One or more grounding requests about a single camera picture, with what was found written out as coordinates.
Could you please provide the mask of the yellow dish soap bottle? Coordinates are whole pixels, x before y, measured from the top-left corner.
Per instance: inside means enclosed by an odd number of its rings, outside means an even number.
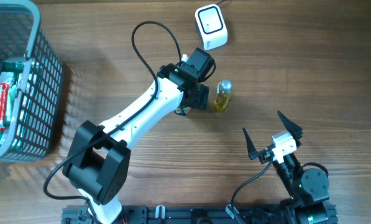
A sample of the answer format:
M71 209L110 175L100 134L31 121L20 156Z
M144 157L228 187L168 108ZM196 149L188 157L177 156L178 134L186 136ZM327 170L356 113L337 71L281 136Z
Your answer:
M231 92L232 82L230 80L222 80L218 83L214 101L214 109L216 111L224 111L227 108Z

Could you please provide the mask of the red Nescafe coffee sachet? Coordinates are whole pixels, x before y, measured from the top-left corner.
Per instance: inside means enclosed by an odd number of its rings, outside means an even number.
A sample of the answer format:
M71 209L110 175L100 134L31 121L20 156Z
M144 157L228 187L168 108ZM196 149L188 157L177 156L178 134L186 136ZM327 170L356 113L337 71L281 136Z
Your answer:
M0 121L4 121L7 106L8 83L0 83Z

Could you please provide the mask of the mint green wipes packet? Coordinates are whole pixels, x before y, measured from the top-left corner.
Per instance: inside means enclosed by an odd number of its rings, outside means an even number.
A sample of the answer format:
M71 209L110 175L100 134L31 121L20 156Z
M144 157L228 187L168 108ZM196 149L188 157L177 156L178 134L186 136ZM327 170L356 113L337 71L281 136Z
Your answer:
M12 118L12 110L14 106L15 100L15 93L16 93L16 86L15 86L15 78L13 72L2 72L0 74L0 83L8 83L9 90L7 95L7 106L6 106L6 114L4 117L4 121L0 121L0 132L4 132L7 129L7 126L11 123Z

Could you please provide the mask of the green lid stock jar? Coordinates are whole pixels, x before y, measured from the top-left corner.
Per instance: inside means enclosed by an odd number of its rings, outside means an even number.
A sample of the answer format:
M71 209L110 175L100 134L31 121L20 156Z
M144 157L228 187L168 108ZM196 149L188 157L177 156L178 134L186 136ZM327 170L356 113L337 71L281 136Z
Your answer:
M174 112L180 116L186 116L192 110L189 106L179 106Z

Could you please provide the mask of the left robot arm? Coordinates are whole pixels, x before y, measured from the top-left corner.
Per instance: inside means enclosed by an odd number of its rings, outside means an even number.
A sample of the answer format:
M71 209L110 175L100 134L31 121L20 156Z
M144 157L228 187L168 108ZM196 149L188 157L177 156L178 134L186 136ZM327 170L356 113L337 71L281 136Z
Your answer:
M62 172L85 197L92 223L113 223L122 212L117 193L140 139L181 106L206 108L209 87L203 82L215 69L212 56L197 48L178 65L160 67L150 88L122 112L99 125L85 121L76 130Z

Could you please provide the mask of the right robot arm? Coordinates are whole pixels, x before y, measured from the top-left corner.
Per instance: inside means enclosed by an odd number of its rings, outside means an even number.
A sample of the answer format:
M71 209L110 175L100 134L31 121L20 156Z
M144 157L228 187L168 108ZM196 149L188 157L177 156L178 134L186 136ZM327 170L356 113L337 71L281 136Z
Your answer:
M325 223L329 212L324 202L329 200L329 172L321 164L300 164L295 151L301 146L303 128L288 119L281 111L278 116L285 130L272 136L271 145L256 150L248 132L243 129L248 157L267 166L243 185L247 185L274 167L290 198L279 205L283 223Z

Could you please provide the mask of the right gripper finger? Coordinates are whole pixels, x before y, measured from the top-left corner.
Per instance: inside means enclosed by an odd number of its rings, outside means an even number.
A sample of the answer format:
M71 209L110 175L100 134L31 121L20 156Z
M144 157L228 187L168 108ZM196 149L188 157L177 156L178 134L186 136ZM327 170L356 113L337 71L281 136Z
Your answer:
M299 140L303 136L303 128L288 119L281 111L277 111L278 116L286 130L293 136L295 140Z
M248 157L250 160L256 159L259 157L259 152L256 150L247 130L245 128L242 128L242 130L246 140Z

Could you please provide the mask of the green 3M gloves packet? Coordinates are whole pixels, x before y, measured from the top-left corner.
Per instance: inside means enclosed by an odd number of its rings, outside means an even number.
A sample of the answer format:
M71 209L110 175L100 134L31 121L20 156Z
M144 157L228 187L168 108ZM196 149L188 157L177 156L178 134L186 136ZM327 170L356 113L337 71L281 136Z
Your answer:
M16 93L15 99L17 98L17 89L21 84L22 72L24 70L24 62L3 62L1 72L13 72L15 78ZM7 139L10 125L7 126L7 129L4 132L0 132L0 147L3 145Z

